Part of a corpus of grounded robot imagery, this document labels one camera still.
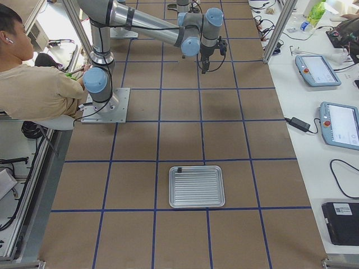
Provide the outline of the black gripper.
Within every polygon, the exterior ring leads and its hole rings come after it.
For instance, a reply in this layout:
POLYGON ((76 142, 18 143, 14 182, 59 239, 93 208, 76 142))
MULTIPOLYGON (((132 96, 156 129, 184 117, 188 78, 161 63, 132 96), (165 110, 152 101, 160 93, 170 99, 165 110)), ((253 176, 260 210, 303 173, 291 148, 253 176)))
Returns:
POLYGON ((210 56, 213 55, 214 53, 214 48, 213 47, 201 47, 200 48, 200 54, 201 54, 201 69, 202 69, 202 74, 206 74, 209 70, 209 66, 210 66, 210 56))

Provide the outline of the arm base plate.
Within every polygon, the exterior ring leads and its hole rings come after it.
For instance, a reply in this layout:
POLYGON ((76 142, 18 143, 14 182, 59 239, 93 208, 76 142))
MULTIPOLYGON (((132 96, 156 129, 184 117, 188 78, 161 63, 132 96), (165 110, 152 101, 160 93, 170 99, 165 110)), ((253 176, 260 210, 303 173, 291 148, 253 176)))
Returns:
POLYGON ((88 94, 86 102, 91 105, 85 106, 81 123, 83 124, 105 124, 125 123, 130 99, 130 88, 116 88, 109 103, 98 112, 104 104, 93 102, 88 94))
POLYGON ((138 33, 122 27, 112 27, 110 28, 110 37, 111 39, 137 39, 138 33))

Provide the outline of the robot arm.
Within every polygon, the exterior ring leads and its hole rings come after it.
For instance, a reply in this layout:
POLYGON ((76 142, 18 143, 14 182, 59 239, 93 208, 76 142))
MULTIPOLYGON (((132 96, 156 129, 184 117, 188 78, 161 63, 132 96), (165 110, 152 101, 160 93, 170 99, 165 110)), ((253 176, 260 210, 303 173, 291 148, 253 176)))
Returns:
POLYGON ((202 13, 200 1, 196 0, 176 0, 176 10, 178 13, 202 13))
POLYGON ((110 29, 123 28, 180 48, 185 57, 200 56, 203 74, 210 71, 210 57, 216 50, 225 56, 227 44, 219 35, 224 21, 222 10, 205 13, 180 12, 178 25, 156 18, 118 1, 79 1, 91 25, 92 68, 85 72, 84 86, 92 98, 95 115, 114 115, 119 107, 113 86, 115 60, 110 45, 110 29))

